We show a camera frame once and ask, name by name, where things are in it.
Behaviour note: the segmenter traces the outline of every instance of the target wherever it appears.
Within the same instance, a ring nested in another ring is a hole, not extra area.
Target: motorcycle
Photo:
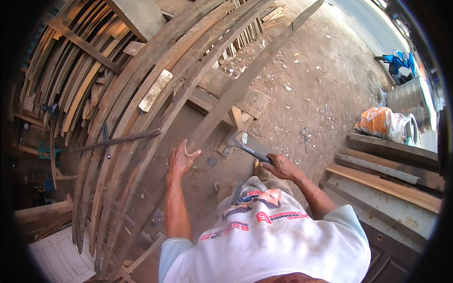
[[[406,52],[400,50],[393,50],[393,55],[382,55],[374,57],[375,60],[383,61],[390,64],[389,73],[395,80],[397,85],[402,85],[405,82],[412,80],[415,74],[415,61],[412,52],[409,53],[409,58]],[[412,72],[408,76],[400,75],[400,67],[410,69]]]

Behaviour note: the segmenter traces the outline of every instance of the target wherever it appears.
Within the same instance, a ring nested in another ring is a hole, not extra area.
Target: dark wooden panel
[[[363,283],[400,283],[420,256],[416,251],[360,222],[370,242],[371,264]]]

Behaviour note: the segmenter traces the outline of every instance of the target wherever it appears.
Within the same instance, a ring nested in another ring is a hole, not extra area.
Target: cement bag
[[[381,139],[393,140],[402,144],[404,127],[407,122],[409,122],[409,118],[401,113],[393,113],[388,107],[372,107],[362,113],[355,128]]]

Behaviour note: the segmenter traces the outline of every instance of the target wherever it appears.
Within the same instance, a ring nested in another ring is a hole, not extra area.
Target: plastic chair
[[[43,147],[43,144],[44,144],[44,143],[39,143],[39,144],[38,144],[38,156],[39,156],[39,158],[41,158],[41,159],[50,159],[50,156],[42,156],[42,155],[41,155],[42,152],[50,153],[50,148],[45,148],[45,147]],[[57,148],[55,148],[55,150],[53,151],[53,154],[54,154],[54,157],[53,157],[53,158],[56,159],[56,158],[57,158],[57,154],[60,153],[60,152],[62,152],[62,151],[64,151],[64,149],[57,149]]]

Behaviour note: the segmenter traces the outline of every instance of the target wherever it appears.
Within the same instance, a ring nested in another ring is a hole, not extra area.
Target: white cloth
[[[257,177],[243,185],[241,198],[237,206],[228,206],[230,198],[218,206],[219,220],[196,246],[187,239],[163,244],[160,264],[171,266],[159,267],[160,281],[255,282],[293,272],[336,283],[365,277],[371,252],[351,206],[314,221],[294,198],[267,190]],[[176,248],[178,241],[186,247]]]

